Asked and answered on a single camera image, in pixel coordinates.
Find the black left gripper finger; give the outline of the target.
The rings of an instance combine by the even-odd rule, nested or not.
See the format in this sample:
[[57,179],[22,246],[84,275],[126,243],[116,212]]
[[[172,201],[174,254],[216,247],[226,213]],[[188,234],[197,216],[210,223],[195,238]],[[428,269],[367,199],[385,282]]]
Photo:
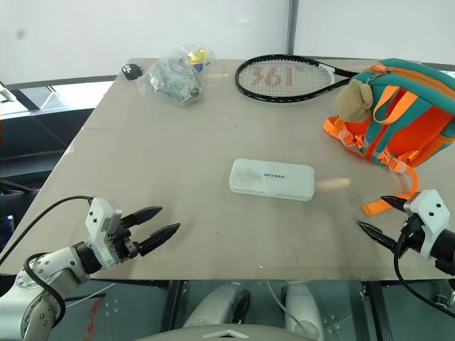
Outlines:
[[159,206],[145,207],[139,211],[133,212],[130,215],[123,217],[122,224],[124,224],[126,227],[141,225],[144,222],[151,220],[154,216],[160,213],[162,209],[163,208]]
[[149,238],[137,244],[138,253],[145,256],[167,242],[180,228],[180,223],[165,226],[150,235]]

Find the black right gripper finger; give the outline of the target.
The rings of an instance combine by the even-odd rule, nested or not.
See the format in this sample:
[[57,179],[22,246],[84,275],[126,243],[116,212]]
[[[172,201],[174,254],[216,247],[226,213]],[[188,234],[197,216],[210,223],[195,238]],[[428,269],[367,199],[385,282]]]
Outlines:
[[407,204],[408,199],[406,199],[406,198],[397,197],[394,195],[383,195],[380,198],[382,201],[386,202],[388,205],[395,208],[396,210],[399,210],[401,212],[407,211],[406,204]]
[[366,233],[369,238],[371,238],[374,242],[384,246],[386,249],[390,250],[393,254],[397,251],[397,241],[392,239],[391,237],[387,236],[383,233],[383,231],[374,225],[363,222],[357,221],[357,225]]

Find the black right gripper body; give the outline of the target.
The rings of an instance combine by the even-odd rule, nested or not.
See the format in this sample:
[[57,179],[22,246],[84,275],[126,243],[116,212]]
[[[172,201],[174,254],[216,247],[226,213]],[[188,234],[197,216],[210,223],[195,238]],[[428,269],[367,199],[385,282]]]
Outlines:
[[423,221],[417,213],[412,213],[404,223],[401,229],[401,236],[403,237],[400,253],[404,254],[408,249],[420,253],[424,242]]

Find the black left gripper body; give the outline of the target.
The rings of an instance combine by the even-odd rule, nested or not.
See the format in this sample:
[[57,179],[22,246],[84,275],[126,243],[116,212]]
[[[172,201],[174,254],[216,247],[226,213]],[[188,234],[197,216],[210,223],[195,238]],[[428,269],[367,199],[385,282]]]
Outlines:
[[120,262],[133,259],[139,253],[138,244],[130,239],[131,232],[129,229],[137,224],[135,214],[127,215],[120,219],[116,230],[108,234],[108,240],[114,247],[115,254]]

